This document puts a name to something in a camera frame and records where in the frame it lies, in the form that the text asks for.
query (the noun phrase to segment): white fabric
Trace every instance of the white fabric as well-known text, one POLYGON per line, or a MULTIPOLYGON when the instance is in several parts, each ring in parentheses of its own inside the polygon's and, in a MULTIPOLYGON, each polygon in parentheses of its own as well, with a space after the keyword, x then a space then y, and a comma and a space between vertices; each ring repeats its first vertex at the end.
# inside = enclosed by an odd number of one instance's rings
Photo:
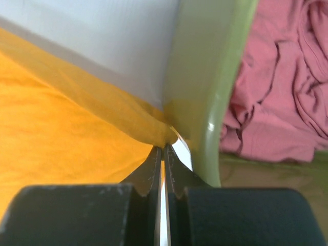
POLYGON ((0 0, 0 25, 154 106, 179 0, 0 0))

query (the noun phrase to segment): green object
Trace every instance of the green object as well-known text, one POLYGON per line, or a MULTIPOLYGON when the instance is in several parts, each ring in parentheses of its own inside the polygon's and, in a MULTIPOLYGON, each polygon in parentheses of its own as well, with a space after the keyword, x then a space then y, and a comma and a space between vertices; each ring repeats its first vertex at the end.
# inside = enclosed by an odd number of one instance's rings
POLYGON ((165 114, 194 172, 219 187, 221 124, 257 0, 184 0, 163 87, 165 114))

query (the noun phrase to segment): pink clothing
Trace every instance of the pink clothing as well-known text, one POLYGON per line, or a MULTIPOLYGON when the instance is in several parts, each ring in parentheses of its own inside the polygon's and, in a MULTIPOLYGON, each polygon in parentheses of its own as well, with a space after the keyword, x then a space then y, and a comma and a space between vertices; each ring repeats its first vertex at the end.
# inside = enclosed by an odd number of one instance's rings
POLYGON ((328 0, 260 0, 220 147, 266 161, 328 149, 328 0))

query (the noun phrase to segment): green plastic edge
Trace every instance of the green plastic edge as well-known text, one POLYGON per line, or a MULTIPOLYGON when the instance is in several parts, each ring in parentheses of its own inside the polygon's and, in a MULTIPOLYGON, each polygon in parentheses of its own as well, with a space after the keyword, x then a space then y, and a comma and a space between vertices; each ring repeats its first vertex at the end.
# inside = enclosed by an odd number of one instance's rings
POLYGON ((257 3, 258 0, 185 0, 180 6, 163 86, 164 110, 188 144, 194 172, 213 187, 221 186, 221 126, 257 3), (233 10, 231 14, 226 7, 233 10), (221 29, 213 25, 224 21, 228 24, 221 29), (203 33, 204 38, 190 33, 203 33), (210 62, 207 65, 211 69, 207 71, 201 63, 198 68, 193 62, 198 58, 210 62), (199 87, 194 77, 201 78, 199 87))

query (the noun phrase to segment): yellow fabric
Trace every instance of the yellow fabric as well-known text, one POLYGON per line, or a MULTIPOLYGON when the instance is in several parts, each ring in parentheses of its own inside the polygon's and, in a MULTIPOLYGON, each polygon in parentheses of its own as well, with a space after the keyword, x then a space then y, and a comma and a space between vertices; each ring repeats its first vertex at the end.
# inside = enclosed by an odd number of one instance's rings
POLYGON ((0 218, 21 187, 120 182, 176 139, 160 111, 3 29, 0 136, 0 218))
POLYGON ((0 52, 30 77, 58 89, 138 141, 164 147, 177 140, 161 111, 4 29, 0 29, 0 52))

